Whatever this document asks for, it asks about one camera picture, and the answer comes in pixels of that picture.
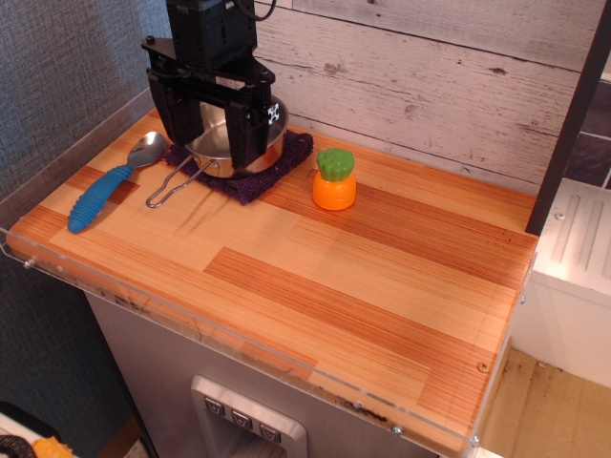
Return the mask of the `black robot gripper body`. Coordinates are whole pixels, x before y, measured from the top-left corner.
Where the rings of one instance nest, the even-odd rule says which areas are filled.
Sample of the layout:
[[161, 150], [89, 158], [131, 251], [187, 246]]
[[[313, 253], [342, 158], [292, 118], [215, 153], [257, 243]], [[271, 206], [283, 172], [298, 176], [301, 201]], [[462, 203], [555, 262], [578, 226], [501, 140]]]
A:
[[271, 85], [276, 76], [252, 54], [235, 55], [217, 68], [198, 67], [176, 57], [173, 40], [152, 35], [142, 41], [148, 52], [151, 95], [159, 114], [173, 124], [173, 111], [181, 101], [202, 101], [219, 107], [243, 104], [267, 125], [277, 121], [277, 103]]

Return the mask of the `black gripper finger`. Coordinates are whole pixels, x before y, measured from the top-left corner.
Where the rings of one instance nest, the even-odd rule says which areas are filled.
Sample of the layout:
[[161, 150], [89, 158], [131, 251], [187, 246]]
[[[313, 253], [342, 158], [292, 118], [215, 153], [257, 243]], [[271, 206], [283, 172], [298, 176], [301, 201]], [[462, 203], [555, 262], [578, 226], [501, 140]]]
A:
[[177, 145], [187, 145], [204, 133], [200, 116], [200, 102], [184, 95], [172, 79], [147, 72], [151, 96], [158, 110], [166, 134]]
[[226, 127], [235, 169], [247, 168], [266, 151], [271, 108], [271, 88], [267, 83], [244, 86], [226, 106]]

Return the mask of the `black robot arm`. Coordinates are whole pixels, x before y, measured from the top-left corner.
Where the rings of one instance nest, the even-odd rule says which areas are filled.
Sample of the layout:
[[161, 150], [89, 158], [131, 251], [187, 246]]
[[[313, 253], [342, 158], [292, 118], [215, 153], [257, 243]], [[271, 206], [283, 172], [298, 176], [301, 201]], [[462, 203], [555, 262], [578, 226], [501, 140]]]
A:
[[171, 37], [147, 36], [150, 92], [166, 134], [185, 146], [205, 132], [200, 106], [223, 109], [232, 165], [262, 156], [275, 109], [275, 75], [258, 62], [251, 1], [169, 1]]

